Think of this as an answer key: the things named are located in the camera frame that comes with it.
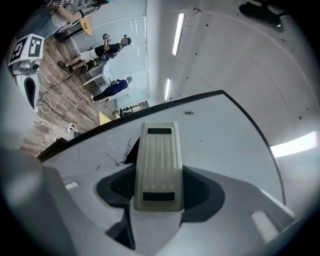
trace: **ceiling light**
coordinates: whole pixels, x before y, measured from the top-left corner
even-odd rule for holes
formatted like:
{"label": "ceiling light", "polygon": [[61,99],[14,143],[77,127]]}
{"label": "ceiling light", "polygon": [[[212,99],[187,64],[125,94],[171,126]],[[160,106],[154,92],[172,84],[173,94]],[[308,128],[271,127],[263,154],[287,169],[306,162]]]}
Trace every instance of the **ceiling light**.
{"label": "ceiling light", "polygon": [[300,138],[270,147],[274,157],[284,157],[312,149],[317,146],[317,134],[315,131]]}
{"label": "ceiling light", "polygon": [[170,87],[170,79],[168,78],[168,80],[166,81],[165,96],[164,96],[164,99],[166,101],[167,101],[168,94],[169,94],[169,87]]}
{"label": "ceiling light", "polygon": [[183,13],[179,14],[178,23],[176,25],[175,37],[174,37],[173,50],[172,50],[172,53],[174,55],[177,55],[178,53],[178,47],[180,43],[182,28],[185,21],[185,16],[186,15]]}

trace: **man in blue shirt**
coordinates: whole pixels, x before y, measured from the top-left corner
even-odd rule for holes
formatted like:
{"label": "man in blue shirt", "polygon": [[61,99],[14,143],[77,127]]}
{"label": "man in blue shirt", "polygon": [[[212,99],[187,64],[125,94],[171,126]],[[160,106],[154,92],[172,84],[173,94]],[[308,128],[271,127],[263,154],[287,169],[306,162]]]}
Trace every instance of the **man in blue shirt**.
{"label": "man in blue shirt", "polygon": [[132,77],[128,76],[126,80],[119,80],[117,79],[116,82],[112,83],[109,87],[107,87],[102,93],[100,93],[97,96],[91,95],[91,99],[93,103],[96,101],[102,100],[105,97],[113,96],[122,90],[126,89],[129,85],[129,83],[132,81]]}

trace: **wooden floor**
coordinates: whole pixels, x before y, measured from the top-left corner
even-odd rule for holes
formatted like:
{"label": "wooden floor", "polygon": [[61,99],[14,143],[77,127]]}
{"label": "wooden floor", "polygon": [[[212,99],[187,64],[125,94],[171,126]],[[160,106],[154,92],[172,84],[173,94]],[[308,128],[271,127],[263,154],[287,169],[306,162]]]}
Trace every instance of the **wooden floor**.
{"label": "wooden floor", "polygon": [[[22,151],[35,157],[38,156],[59,136],[63,137],[67,133],[65,130],[69,122],[75,126],[76,132],[85,133],[100,125],[99,112],[113,119],[112,112],[116,109],[114,101],[93,103],[90,96],[99,93],[98,86],[95,82],[83,86],[84,82],[91,79],[90,74],[78,71],[68,79],[71,74],[58,67],[58,61],[68,62],[76,55],[77,52],[69,40],[62,44],[53,38],[44,45],[39,73],[43,80],[44,91],[49,90],[46,95],[50,99],[53,115],[63,129],[57,126],[51,113],[44,113],[43,118],[40,119],[42,113],[39,111],[38,118],[32,122],[32,127],[21,146]],[[48,105],[50,102],[46,96],[43,96],[43,100],[40,99],[37,106],[41,107],[44,112],[48,112],[48,109],[42,104]],[[53,133],[49,124],[59,136]],[[69,141],[74,138],[74,133],[64,138]]]}

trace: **white cable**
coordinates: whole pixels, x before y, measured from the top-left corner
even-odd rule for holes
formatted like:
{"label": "white cable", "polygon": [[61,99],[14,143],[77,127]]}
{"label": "white cable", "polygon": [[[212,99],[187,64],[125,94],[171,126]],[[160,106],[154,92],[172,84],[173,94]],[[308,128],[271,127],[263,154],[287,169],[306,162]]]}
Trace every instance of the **white cable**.
{"label": "white cable", "polygon": [[[39,93],[42,92],[43,95],[42,95],[40,98],[38,98],[38,100],[42,100],[42,98],[43,98],[44,96],[46,96],[47,99],[49,100],[49,106],[47,106],[47,105],[44,104],[44,103],[37,102],[36,104],[44,105],[44,106],[48,109],[48,111],[44,111],[44,110],[42,109],[42,107],[36,106],[36,108],[42,113],[42,116],[41,116],[40,118],[36,118],[36,119],[37,119],[37,120],[43,120],[43,121],[45,121],[45,122],[48,124],[48,126],[50,127],[50,129],[52,130],[52,132],[53,132],[57,137],[63,138],[63,137],[65,137],[65,136],[67,136],[67,135],[69,134],[69,132],[66,131],[65,128],[61,127],[61,126],[58,124],[57,119],[55,118],[54,114],[52,113],[52,111],[51,111],[51,108],[52,108],[52,107],[51,107],[51,100],[50,100],[50,98],[48,97],[48,95],[45,94],[44,82],[43,82],[43,80],[42,80],[42,77],[41,77],[40,73],[38,73],[38,74],[39,74],[39,77],[40,77],[40,80],[41,80],[41,84],[42,84],[42,89],[43,89],[43,90],[39,90]],[[52,117],[53,117],[54,120],[55,120],[56,125],[57,125],[59,128],[61,128],[62,130],[64,130],[64,131],[66,132],[66,134],[63,135],[63,136],[56,134],[55,131],[54,131],[54,129],[53,129],[53,128],[51,127],[51,125],[48,123],[48,121],[46,121],[46,120],[43,119],[44,113],[51,113]]]}

